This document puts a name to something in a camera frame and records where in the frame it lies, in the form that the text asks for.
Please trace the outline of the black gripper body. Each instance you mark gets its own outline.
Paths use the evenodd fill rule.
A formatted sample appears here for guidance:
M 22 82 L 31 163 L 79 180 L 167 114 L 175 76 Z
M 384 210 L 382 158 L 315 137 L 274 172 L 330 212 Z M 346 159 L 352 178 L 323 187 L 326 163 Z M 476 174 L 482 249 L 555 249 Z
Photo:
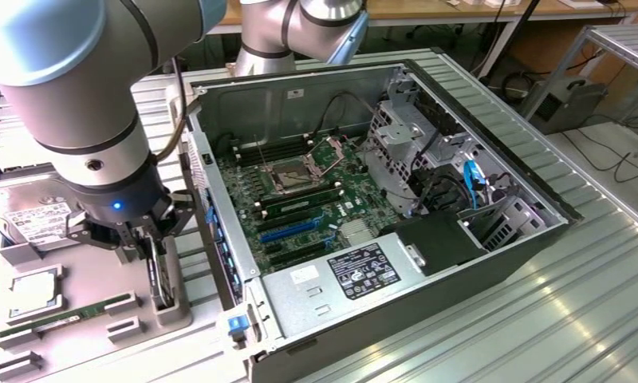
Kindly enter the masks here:
M 159 219 L 172 205 L 155 157 L 148 157 L 132 175 L 114 184 L 83 186 L 70 180 L 66 184 L 87 218 L 107 227 L 115 227 L 118 223 L 138 223 L 146 215 Z

